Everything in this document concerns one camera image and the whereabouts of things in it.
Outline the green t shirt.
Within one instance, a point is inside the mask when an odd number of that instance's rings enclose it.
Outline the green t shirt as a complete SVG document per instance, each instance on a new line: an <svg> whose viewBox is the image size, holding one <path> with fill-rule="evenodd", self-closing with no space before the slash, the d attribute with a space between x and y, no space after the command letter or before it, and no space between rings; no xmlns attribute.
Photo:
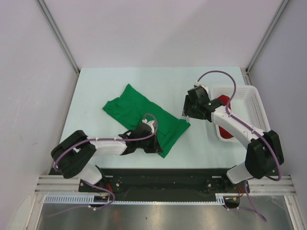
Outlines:
<svg viewBox="0 0 307 230"><path fill-rule="evenodd" d="M168 155L178 139L190 127L189 122L171 115L130 84L127 84L121 96L108 101L102 109L128 130L135 129L143 119L151 121L155 118L158 123L157 139L163 150L160 153L162 158Z"/></svg>

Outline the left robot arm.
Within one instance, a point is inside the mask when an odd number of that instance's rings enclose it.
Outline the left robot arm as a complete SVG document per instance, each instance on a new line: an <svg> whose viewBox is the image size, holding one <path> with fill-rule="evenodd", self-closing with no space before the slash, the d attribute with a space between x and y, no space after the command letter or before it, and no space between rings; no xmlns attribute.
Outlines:
<svg viewBox="0 0 307 230"><path fill-rule="evenodd" d="M142 123L134 130L128 130L114 138L94 138L77 130L51 151L54 170L63 178L79 178L89 182L95 191L102 191L106 180L99 168L91 163L98 156L124 156L142 149L145 153L161 153L153 122Z"/></svg>

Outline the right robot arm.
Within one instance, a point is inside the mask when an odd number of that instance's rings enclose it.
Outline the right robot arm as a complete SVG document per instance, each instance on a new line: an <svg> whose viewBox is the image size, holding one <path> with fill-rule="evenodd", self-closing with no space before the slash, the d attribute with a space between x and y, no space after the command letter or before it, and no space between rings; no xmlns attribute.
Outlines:
<svg viewBox="0 0 307 230"><path fill-rule="evenodd" d="M250 178L267 177L273 170L282 177L281 165L284 163L279 135L270 130L265 132L239 119L218 98L210 99L207 89L195 86L185 96L183 116L207 120L234 136L247 150L245 161L229 169L221 186L226 192L233 192L239 182Z"/></svg>

